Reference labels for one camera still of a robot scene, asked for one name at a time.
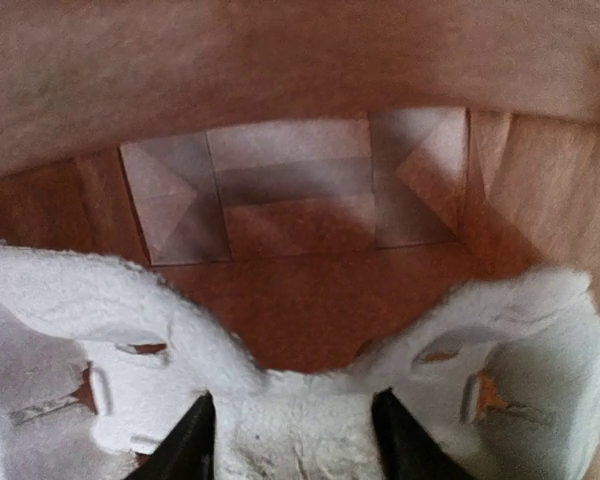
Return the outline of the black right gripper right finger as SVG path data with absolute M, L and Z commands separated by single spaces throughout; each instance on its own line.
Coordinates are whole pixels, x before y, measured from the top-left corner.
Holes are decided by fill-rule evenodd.
M 372 421 L 386 479 L 473 478 L 443 452 L 391 389 L 373 396 Z

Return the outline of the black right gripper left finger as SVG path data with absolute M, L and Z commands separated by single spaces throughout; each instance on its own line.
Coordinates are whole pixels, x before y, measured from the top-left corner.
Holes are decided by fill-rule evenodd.
M 125 480 L 213 479 L 214 444 L 215 408 L 211 393 L 206 392 Z

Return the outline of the brown cardboard cup carrier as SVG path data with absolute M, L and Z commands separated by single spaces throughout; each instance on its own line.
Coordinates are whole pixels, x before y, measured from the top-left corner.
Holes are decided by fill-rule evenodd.
M 206 392 L 213 479 L 386 479 L 386 389 L 472 479 L 581 479 L 600 444 L 590 282 L 467 282 L 350 365 L 303 374 L 258 366 L 135 264 L 0 241 L 0 479 L 125 479 Z

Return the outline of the brown paper bag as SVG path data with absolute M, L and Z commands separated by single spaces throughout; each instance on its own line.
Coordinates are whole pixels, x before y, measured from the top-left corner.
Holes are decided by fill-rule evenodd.
M 600 309 L 600 1 L 0 1 L 0 241 L 297 373 L 472 272 Z

